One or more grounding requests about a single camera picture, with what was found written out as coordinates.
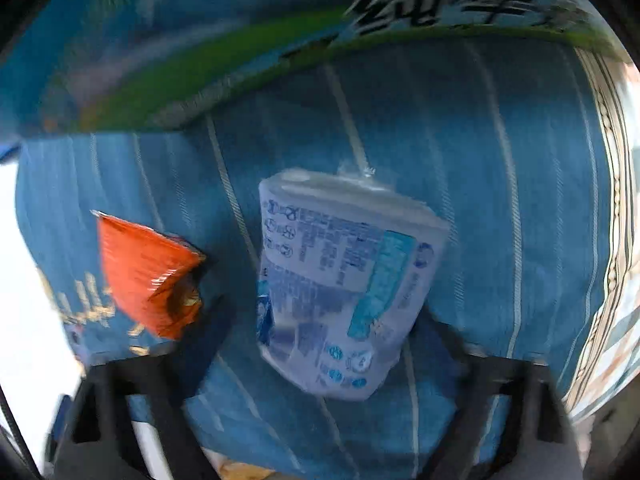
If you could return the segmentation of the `blue striped quilt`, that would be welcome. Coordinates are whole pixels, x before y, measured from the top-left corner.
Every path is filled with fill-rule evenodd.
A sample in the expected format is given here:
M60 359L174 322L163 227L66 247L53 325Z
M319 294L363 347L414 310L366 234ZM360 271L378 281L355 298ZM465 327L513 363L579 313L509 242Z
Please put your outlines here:
M210 313L185 375L212 451L313 479L407 479L454 411L429 318L575 385L605 300L615 186L578 50L449 38L338 58L273 81L183 132L24 142L17 222L86 365L160 350L136 332L99 248L99 214L206 257ZM425 242L265 200L281 170L371 166L449 226Z

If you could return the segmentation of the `plaid checkered blanket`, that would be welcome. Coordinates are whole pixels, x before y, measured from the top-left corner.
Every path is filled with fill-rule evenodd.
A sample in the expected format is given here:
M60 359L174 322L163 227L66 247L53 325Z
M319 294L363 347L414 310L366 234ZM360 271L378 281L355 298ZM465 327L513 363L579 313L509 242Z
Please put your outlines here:
M634 63L576 53L596 103L610 184L604 298L564 396L570 418L580 422L639 374L639 71Z

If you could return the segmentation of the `light blue tissue pack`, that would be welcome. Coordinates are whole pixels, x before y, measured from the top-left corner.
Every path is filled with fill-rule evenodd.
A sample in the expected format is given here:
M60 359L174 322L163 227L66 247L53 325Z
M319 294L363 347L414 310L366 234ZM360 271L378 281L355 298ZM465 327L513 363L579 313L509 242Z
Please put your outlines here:
M287 169L259 185L262 357L313 396L385 382L449 237L424 203L361 178Z

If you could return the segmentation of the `orange snack bag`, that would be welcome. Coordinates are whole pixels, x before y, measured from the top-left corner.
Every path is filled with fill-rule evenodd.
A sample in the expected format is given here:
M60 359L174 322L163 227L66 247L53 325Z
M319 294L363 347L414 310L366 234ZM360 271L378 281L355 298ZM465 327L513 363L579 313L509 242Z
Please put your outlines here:
M94 215L116 307L153 335L180 339L203 305L194 272L205 255L180 237L104 212Z

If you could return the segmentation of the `open cardboard box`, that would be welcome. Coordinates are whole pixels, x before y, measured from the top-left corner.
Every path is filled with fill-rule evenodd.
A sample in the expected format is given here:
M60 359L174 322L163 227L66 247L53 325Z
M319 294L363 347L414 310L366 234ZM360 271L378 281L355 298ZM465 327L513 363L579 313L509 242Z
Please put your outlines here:
M1 49L1 139L177 129L337 53L456 32L627 58L590 0L44 0Z

